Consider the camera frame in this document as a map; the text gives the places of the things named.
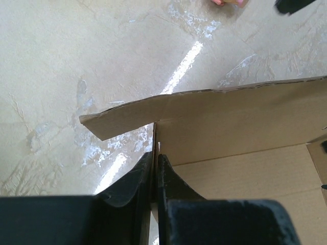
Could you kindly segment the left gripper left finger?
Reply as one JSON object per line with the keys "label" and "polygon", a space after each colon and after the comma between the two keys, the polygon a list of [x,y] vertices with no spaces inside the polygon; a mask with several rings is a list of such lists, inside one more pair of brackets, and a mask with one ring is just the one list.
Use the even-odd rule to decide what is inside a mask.
{"label": "left gripper left finger", "polygon": [[96,195],[2,197],[1,244],[147,244],[152,154]]}

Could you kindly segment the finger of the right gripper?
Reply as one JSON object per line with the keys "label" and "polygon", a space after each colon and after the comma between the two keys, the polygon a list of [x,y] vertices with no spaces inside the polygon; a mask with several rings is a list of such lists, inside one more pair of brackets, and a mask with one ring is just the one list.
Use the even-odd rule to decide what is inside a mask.
{"label": "finger of the right gripper", "polygon": [[314,1],[315,0],[276,0],[274,6],[279,14],[292,15]]}

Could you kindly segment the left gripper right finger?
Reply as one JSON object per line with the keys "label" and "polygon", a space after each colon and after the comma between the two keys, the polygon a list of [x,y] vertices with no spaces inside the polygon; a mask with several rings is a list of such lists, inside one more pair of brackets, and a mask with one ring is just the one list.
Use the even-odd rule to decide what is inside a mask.
{"label": "left gripper right finger", "polygon": [[207,200],[157,158],[160,244],[300,244],[285,208],[273,200]]}

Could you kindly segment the brown cardboard box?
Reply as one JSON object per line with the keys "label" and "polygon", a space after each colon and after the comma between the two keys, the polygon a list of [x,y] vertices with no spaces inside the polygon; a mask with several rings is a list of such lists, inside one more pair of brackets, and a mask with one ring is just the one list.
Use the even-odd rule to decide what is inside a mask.
{"label": "brown cardboard box", "polygon": [[326,77],[165,94],[82,115],[100,140],[154,124],[153,149],[209,199],[273,199],[326,244]]}

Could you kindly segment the pink toy ice cream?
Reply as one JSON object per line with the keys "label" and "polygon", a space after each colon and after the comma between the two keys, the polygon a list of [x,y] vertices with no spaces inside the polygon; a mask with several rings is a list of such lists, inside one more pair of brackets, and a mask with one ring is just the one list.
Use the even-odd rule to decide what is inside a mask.
{"label": "pink toy ice cream", "polygon": [[248,3],[248,0],[212,0],[212,2],[219,6],[231,4],[243,8]]}

